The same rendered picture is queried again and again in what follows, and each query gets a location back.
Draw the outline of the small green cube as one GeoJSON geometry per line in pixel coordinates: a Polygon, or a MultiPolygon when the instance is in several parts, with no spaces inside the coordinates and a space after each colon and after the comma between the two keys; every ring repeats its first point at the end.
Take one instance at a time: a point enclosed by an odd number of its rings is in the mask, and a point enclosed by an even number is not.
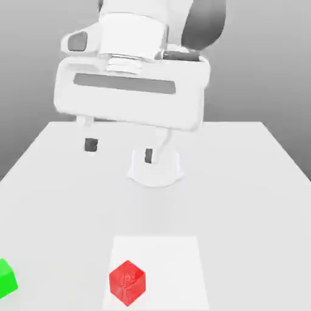
{"type": "Polygon", "coordinates": [[[0,299],[18,289],[15,273],[8,262],[0,259],[0,299]]]}

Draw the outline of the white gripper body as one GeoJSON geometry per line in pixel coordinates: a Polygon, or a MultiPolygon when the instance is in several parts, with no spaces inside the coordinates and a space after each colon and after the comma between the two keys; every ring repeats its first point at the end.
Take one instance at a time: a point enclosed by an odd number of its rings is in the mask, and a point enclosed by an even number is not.
{"type": "Polygon", "coordinates": [[[142,62],[137,75],[113,72],[108,59],[67,57],[56,73],[58,112],[193,131],[203,122],[211,67],[199,61],[142,62]]]}

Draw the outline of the small red cube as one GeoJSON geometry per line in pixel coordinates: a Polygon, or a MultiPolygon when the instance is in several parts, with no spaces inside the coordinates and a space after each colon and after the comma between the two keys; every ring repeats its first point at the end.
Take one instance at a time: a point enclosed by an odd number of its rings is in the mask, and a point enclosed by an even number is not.
{"type": "Polygon", "coordinates": [[[130,306],[146,291],[146,273],[127,260],[109,274],[110,292],[130,306]]]}

